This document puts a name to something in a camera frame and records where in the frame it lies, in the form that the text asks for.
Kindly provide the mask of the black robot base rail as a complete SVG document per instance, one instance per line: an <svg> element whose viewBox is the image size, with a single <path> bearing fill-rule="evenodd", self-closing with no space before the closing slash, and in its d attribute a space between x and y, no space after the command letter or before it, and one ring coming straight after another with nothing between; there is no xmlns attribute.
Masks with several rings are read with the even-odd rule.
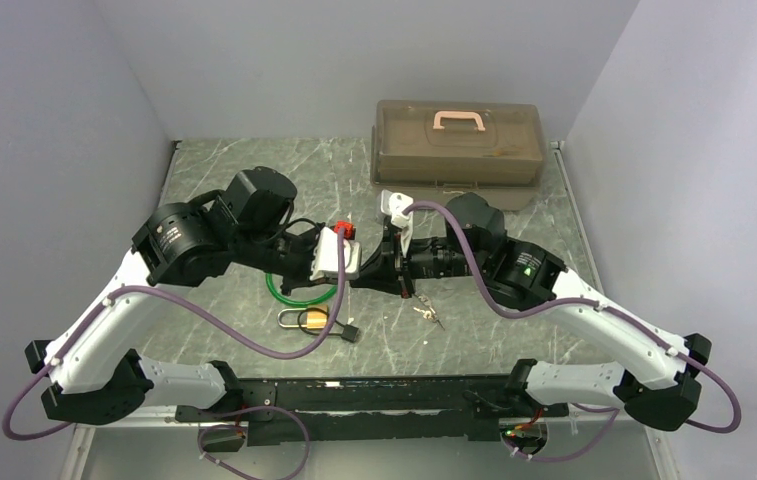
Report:
<svg viewBox="0 0 757 480"><path fill-rule="evenodd" d="M497 441L513 420L568 415L508 390L506 375L243 379L240 397L218 412L178 406L180 423L240 421L251 446L313 441L464 437Z"/></svg>

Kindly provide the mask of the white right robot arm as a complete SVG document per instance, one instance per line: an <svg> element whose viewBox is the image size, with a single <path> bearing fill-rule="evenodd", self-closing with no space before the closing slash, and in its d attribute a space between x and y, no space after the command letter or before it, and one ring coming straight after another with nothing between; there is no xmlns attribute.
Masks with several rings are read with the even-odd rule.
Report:
<svg viewBox="0 0 757 480"><path fill-rule="evenodd" d="M662 431L691 422L701 395L698 375L711 350L707 338L672 334L632 316L556 255L509 237L503 213L477 194L437 205L445 235L416 239L413 214L427 208L401 193L379 194L384 233L355 287L407 298L419 279L469 276L499 316L551 322L609 356L597 365L517 361L504 392L518 415L580 403L622 409Z"/></svg>

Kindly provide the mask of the black cable padlock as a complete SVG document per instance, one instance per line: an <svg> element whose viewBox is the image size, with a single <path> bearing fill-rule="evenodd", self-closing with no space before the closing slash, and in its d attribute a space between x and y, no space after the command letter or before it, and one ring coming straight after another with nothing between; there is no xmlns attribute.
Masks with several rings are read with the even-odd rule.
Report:
<svg viewBox="0 0 757 480"><path fill-rule="evenodd" d="M330 337L337 337L349 343L355 343L359 339L360 331L356 326L351 324L344 324L338 320L331 321L328 313L328 322L325 328L329 325L332 325L331 331L328 333ZM302 332L311 336L319 336L324 329L314 333L307 331Z"/></svg>

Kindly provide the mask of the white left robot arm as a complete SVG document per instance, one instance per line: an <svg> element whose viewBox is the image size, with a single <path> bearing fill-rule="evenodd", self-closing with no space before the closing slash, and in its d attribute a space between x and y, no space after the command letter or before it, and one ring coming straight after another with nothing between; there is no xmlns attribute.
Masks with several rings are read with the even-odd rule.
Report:
<svg viewBox="0 0 757 480"><path fill-rule="evenodd" d="M337 245L339 236L324 224L292 233L296 196L286 176L255 167L238 172L224 189L158 207L72 327L27 349L32 371L49 381L40 397L46 416L105 425L142 407L188 406L218 420L233 417L244 392L226 362L165 363L141 355L136 346L163 319L167 305L208 319L188 293L231 266L314 282L322 241Z"/></svg>

